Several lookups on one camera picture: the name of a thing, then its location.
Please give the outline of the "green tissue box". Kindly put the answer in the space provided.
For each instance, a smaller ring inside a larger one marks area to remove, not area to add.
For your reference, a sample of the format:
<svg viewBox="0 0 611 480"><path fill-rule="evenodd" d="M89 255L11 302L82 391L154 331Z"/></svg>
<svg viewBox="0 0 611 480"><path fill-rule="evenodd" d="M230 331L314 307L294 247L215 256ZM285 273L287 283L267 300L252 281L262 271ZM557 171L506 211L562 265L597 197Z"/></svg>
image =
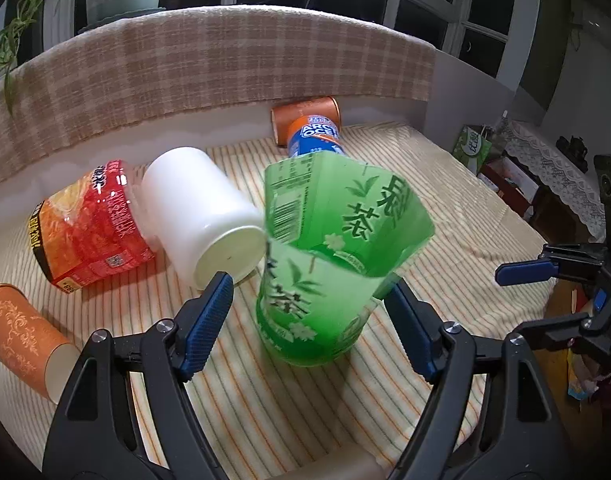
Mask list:
<svg viewBox="0 0 611 480"><path fill-rule="evenodd" d="M473 174L479 174L488 158L492 146L488 139L491 132L487 125L463 125L458 134L452 155Z"/></svg>

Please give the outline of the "orange patterned paper cup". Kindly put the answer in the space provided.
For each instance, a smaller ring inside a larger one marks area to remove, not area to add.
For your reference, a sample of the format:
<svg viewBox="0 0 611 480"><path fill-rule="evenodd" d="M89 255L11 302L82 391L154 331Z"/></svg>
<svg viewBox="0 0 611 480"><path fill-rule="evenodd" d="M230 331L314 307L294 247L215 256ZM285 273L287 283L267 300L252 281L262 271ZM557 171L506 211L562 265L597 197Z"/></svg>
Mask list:
<svg viewBox="0 0 611 480"><path fill-rule="evenodd" d="M58 404L80 356L16 286L0 284L0 362L35 392Z"/></svg>

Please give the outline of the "blue orange label cup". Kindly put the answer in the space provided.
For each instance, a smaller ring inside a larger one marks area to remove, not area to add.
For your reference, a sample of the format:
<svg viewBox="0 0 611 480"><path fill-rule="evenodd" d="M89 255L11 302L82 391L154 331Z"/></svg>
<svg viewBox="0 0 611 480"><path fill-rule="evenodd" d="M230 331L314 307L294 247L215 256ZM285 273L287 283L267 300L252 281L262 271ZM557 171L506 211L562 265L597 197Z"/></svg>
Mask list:
<svg viewBox="0 0 611 480"><path fill-rule="evenodd" d="M296 118L287 129L288 156L327 151L344 155L337 125L322 115Z"/></svg>

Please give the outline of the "orange paper cup far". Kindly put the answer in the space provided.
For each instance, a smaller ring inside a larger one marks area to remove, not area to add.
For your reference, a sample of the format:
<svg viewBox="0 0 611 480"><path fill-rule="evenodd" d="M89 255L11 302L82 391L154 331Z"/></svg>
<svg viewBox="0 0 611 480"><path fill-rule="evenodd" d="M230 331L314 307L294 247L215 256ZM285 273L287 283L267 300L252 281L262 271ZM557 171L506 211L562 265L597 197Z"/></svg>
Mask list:
<svg viewBox="0 0 611 480"><path fill-rule="evenodd" d="M332 96L275 106L270 110L270 123L278 148L288 145L288 127L292 122L309 115L322 115L332 120L338 128L342 126L340 108Z"/></svg>

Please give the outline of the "red orange label cup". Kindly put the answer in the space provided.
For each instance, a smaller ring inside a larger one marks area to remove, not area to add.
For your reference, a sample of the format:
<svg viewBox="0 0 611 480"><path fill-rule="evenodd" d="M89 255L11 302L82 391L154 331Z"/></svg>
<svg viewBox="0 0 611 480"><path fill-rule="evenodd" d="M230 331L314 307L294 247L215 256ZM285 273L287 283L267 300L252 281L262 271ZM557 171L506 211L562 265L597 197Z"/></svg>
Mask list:
<svg viewBox="0 0 611 480"><path fill-rule="evenodd" d="M51 285L70 294L153 259L158 240L139 187L134 168L112 159L36 206L28 241Z"/></svg>

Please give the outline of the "white lace tablecloth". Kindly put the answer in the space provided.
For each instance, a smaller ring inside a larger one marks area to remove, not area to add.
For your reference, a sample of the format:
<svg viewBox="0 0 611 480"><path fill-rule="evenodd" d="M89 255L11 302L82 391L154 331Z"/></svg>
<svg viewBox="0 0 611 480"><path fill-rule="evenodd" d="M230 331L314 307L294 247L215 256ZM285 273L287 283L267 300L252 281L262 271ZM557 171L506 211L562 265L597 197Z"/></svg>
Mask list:
<svg viewBox="0 0 611 480"><path fill-rule="evenodd" d="M571 209L589 231L591 242L603 242L606 217L598 185L529 122L508 122L502 136L506 141L505 152L526 166Z"/></svg>

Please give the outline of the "white plastic cup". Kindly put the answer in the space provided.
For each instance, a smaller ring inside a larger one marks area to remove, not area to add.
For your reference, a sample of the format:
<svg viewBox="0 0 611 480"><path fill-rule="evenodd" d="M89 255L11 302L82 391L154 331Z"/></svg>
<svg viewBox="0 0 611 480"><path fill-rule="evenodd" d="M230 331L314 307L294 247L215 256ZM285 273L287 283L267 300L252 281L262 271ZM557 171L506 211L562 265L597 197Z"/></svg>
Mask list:
<svg viewBox="0 0 611 480"><path fill-rule="evenodd" d="M153 233L187 285L206 289L217 272L239 283L265 252L261 211L199 148L173 148L142 178Z"/></svg>

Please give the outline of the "beige plaid blanket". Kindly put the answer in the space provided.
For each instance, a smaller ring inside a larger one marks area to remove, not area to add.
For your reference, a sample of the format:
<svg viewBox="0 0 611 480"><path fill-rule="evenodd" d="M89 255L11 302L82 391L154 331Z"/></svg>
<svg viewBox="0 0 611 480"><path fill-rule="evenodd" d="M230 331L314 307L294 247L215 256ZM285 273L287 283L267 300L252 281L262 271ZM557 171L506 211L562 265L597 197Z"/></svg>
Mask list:
<svg viewBox="0 0 611 480"><path fill-rule="evenodd" d="M124 18L0 83L0 184L94 136L204 108L316 96L424 101L436 57L403 32L287 6Z"/></svg>

